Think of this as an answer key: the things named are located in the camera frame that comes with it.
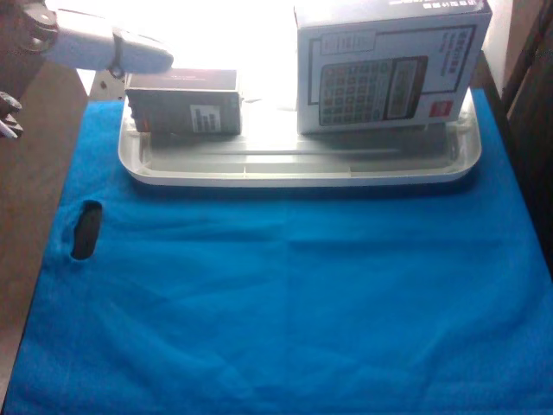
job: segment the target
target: red label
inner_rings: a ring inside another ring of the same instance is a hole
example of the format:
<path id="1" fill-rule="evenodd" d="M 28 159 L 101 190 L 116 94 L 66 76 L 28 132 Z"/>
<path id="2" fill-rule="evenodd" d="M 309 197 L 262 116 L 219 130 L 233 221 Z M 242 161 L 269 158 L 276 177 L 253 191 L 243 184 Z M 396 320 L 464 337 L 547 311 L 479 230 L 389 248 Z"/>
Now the red label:
<path id="1" fill-rule="evenodd" d="M 453 101 L 436 101 L 430 110 L 430 117 L 449 117 Z"/>

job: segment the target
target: calculator box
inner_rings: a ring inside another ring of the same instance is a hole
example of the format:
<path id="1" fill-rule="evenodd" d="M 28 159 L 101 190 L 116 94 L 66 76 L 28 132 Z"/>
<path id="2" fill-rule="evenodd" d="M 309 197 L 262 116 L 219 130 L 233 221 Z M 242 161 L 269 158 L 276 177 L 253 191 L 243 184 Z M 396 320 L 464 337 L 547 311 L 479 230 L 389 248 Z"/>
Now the calculator box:
<path id="1" fill-rule="evenodd" d="M 304 1 L 298 132 L 455 121 L 492 11 L 486 0 Z"/>
<path id="2" fill-rule="evenodd" d="M 131 74 L 125 83 L 139 132 L 239 134 L 238 72 L 172 68 Z"/>

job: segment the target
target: blue fabric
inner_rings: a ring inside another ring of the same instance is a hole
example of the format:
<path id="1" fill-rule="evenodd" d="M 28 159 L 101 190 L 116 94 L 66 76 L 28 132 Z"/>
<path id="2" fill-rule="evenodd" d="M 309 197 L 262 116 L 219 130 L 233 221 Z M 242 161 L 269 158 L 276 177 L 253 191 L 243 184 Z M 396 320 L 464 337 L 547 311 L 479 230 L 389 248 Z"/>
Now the blue fabric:
<path id="1" fill-rule="evenodd" d="M 553 410 L 550 275 L 474 99 L 466 180 L 342 190 L 142 185 L 118 161 L 121 104 L 90 104 L 6 414 Z"/>

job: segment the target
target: calculator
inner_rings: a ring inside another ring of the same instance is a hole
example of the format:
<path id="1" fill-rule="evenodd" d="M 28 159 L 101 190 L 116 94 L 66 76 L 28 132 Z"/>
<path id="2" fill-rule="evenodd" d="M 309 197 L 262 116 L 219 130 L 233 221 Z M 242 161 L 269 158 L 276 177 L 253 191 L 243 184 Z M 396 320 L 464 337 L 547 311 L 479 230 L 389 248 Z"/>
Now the calculator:
<path id="1" fill-rule="evenodd" d="M 413 118 L 427 56 L 326 65 L 319 98 L 321 125 Z"/>

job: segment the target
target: tray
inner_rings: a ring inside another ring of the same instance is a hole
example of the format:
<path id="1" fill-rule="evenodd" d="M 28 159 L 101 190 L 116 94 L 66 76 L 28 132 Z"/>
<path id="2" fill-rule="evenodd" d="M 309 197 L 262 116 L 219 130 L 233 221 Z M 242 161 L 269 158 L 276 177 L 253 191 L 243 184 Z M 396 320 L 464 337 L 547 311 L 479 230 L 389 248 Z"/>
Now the tray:
<path id="1" fill-rule="evenodd" d="M 298 135 L 296 113 L 243 103 L 239 136 L 139 133 L 125 101 L 119 159 L 151 185 L 284 188 L 452 182 L 482 151 L 472 94 L 454 123 Z"/>

